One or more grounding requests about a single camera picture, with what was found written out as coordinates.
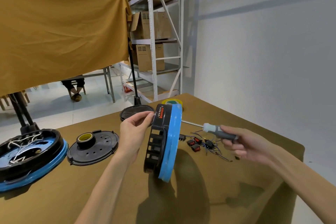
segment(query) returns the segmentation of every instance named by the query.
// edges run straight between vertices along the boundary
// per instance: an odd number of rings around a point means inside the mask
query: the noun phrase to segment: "shoe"
[[[82,96],[80,94],[76,94],[75,102],[79,102],[81,100],[82,100]]]

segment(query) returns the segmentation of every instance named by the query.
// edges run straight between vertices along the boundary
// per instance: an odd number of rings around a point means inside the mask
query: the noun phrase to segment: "hand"
[[[154,112],[139,112],[120,124],[120,140],[117,153],[123,154],[129,164],[137,159],[146,129],[153,121]]]
[[[233,143],[230,140],[222,139],[224,148],[230,150],[233,155],[265,165],[269,164],[269,156],[274,144],[244,128],[233,128],[224,125],[221,125],[220,128],[226,133],[239,136]]]

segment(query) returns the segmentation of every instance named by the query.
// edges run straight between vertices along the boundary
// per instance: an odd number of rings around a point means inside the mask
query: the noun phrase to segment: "black stand pole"
[[[140,97],[138,96],[138,90],[137,90],[137,82],[135,80],[135,73],[134,73],[134,63],[133,63],[133,57],[132,57],[132,51],[130,46],[128,45],[128,54],[129,54],[129,61],[131,63],[131,70],[132,70],[132,77],[133,77],[133,85],[134,85],[134,105],[141,105]]]
[[[20,92],[15,92],[13,94],[9,94],[10,101],[12,102],[12,105],[14,107],[15,113],[17,115],[17,118],[20,121],[21,124],[21,134],[30,133],[36,130],[39,130],[38,125],[33,122],[27,108],[25,107],[25,104],[22,99],[22,95]],[[25,120],[23,119],[23,115],[26,117],[28,124],[25,123]]]

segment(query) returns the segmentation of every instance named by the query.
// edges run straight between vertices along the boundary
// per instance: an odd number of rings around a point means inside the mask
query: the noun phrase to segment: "yellow cloth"
[[[0,0],[0,96],[128,57],[127,0]]]

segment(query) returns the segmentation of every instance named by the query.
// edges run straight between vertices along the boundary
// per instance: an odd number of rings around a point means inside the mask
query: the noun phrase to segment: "white wall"
[[[184,92],[303,144],[336,184],[336,0],[185,0],[185,13]]]

